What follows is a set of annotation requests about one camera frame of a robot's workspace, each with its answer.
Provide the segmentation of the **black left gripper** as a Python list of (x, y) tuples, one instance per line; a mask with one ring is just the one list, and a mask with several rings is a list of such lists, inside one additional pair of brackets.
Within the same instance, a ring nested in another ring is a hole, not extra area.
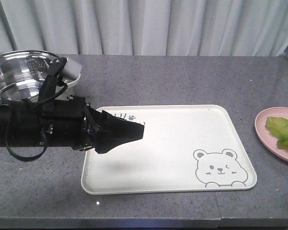
[[(133, 141), (141, 140), (144, 125), (127, 121), (91, 108), (84, 97), (70, 96), (68, 100), (51, 100), (39, 106), (40, 122), (50, 147), (71, 147), (85, 151), (95, 147), (98, 154)], [(93, 127), (98, 131), (94, 144)]]

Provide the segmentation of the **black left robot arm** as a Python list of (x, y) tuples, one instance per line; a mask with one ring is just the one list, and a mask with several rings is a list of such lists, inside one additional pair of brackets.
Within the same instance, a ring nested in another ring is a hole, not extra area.
[(71, 147), (104, 154), (143, 136), (144, 125), (94, 110), (83, 97), (0, 106), (0, 147)]

